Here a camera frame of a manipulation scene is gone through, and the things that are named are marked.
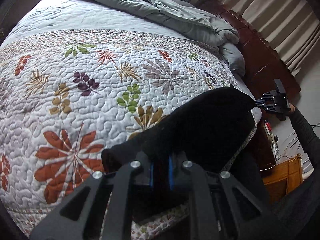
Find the right forearm dark sleeve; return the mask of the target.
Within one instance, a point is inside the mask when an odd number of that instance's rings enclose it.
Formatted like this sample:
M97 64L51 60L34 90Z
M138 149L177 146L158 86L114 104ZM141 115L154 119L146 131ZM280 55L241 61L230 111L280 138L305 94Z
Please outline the right forearm dark sleeve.
M304 118L302 113L295 107L295 109L288 114L291 121L292 128L297 134L297 138L311 161L314 169L319 168L319 149L320 139L314 133L311 125Z

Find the right hand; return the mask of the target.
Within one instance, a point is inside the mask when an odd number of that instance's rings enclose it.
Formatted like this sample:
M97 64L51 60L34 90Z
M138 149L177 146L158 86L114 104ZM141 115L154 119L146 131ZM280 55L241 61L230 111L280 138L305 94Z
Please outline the right hand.
M289 107L290 107L290 110L287 112L287 114L286 114L287 116L292 115L296 110L296 107L293 104L291 104L290 102L289 102Z

